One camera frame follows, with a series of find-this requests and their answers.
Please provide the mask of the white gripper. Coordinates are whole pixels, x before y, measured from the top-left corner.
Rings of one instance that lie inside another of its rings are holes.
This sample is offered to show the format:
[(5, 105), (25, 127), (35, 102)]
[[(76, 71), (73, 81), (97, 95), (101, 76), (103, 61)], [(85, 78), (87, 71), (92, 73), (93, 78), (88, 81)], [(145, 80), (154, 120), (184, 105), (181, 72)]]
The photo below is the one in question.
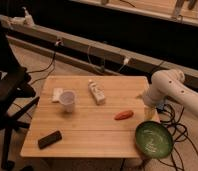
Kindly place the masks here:
[(142, 94), (144, 104), (150, 108), (154, 108), (163, 98), (163, 93), (155, 87), (149, 87)]

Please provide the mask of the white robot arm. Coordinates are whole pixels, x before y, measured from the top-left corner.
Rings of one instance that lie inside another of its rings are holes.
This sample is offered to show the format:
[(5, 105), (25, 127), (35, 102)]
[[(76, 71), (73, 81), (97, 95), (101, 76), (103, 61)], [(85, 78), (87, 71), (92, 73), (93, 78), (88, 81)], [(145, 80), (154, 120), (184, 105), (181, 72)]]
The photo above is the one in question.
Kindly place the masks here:
[(155, 107), (169, 96), (198, 118), (198, 93), (186, 87), (184, 73), (179, 69), (159, 70), (151, 77), (149, 88), (142, 94), (144, 104)]

